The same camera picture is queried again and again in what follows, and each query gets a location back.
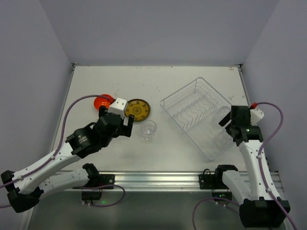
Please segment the yellow patterned plate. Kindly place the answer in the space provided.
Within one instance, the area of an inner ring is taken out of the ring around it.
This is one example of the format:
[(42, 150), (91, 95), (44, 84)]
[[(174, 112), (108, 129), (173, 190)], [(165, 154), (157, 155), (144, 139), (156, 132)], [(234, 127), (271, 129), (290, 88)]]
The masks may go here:
[(143, 99), (131, 99), (128, 101), (125, 116), (134, 116), (134, 122), (142, 122), (146, 120), (151, 113), (151, 107), (148, 102)]

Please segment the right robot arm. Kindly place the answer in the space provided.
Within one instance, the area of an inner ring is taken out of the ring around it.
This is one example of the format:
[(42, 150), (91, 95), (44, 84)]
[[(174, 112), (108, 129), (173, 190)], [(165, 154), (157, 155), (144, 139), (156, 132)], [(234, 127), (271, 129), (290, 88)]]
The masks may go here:
[(237, 200), (240, 220), (246, 228), (278, 228), (290, 212), (290, 204), (281, 199), (266, 162), (264, 139), (257, 126), (263, 117), (255, 105), (233, 105), (219, 122), (243, 157), (249, 184), (233, 165), (219, 165), (215, 177)]

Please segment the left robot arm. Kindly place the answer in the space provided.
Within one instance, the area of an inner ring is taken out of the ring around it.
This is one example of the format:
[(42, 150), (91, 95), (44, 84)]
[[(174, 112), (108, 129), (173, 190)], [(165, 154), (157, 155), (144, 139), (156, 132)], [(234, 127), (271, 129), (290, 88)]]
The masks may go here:
[(27, 211), (50, 194), (70, 188), (97, 189), (102, 186), (101, 176), (92, 163), (82, 168), (58, 175), (64, 167), (84, 159), (107, 147), (119, 136), (130, 137), (134, 116), (124, 117), (105, 108), (99, 111), (97, 122), (91, 122), (75, 130), (55, 151), (22, 170), (5, 171), (1, 174), (7, 190), (9, 206), (17, 213)]

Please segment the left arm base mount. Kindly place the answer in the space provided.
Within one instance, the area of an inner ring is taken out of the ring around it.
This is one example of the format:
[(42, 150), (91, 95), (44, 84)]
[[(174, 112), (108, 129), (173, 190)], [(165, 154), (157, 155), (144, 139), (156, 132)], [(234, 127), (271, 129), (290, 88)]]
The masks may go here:
[(114, 174), (100, 174), (98, 169), (92, 163), (86, 163), (82, 166), (82, 169), (86, 171), (85, 178), (87, 179), (87, 182), (84, 185), (78, 185), (75, 188), (98, 189), (98, 187), (110, 185), (110, 189), (113, 189), (115, 181)]

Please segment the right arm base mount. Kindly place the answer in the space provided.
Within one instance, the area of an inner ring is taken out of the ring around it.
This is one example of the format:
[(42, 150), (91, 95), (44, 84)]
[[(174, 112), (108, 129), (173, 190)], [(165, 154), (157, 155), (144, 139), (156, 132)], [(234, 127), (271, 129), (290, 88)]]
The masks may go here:
[(228, 187), (222, 182), (223, 173), (226, 171), (238, 172), (238, 168), (234, 165), (218, 165), (213, 173), (209, 169), (205, 169), (203, 173), (198, 175), (200, 189), (228, 189)]

